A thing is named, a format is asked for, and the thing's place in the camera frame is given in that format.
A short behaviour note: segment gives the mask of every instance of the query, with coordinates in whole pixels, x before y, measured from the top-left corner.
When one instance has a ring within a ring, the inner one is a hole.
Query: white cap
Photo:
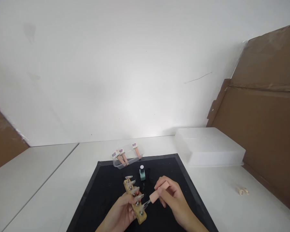
[[[123,153],[125,153],[125,151],[122,148],[120,148],[118,151],[119,151],[119,155],[122,155]]]
[[[132,144],[133,149],[136,149],[138,147],[138,145],[136,143]]]
[[[117,158],[119,156],[119,153],[117,151],[114,151],[112,154],[113,159]]]

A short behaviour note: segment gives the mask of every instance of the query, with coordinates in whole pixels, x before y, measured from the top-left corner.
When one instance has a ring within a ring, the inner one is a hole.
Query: cardboard sheet
[[[27,143],[0,113],[0,167],[28,148]]]
[[[231,86],[290,91],[290,26],[248,41]]]
[[[212,126],[246,149],[250,173],[290,208],[290,93],[229,87]]]

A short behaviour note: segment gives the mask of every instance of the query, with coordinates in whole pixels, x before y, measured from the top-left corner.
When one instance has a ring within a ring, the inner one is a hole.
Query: pink sponge
[[[169,183],[167,181],[165,181],[160,187],[163,188],[163,189],[167,189],[169,187]],[[149,196],[149,199],[152,203],[154,203],[157,199],[159,198],[159,194],[156,191],[154,191],[150,196]]]

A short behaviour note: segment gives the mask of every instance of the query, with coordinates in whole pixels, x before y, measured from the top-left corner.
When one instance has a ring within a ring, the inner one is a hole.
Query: white table
[[[132,142],[143,146],[144,156],[177,153],[174,136],[81,143],[5,231],[66,231],[97,162]],[[185,167],[220,232],[290,231],[290,210],[241,166]],[[250,194],[240,196],[236,187]]]
[[[71,143],[28,148],[0,168],[0,232],[76,146]]]

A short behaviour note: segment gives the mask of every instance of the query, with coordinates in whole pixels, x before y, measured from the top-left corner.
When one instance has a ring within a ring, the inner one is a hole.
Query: hand
[[[160,188],[165,181],[170,184],[166,190]],[[155,185],[155,190],[158,191],[159,200],[163,207],[165,208],[166,204],[170,206],[177,223],[186,231],[208,231],[189,208],[177,182],[166,176],[160,177]]]
[[[132,204],[140,201],[144,196],[140,191],[137,192],[136,195],[137,196],[133,198],[131,194],[125,192],[119,197],[109,210],[103,222],[97,228],[96,232],[125,231],[131,222],[136,219]]]

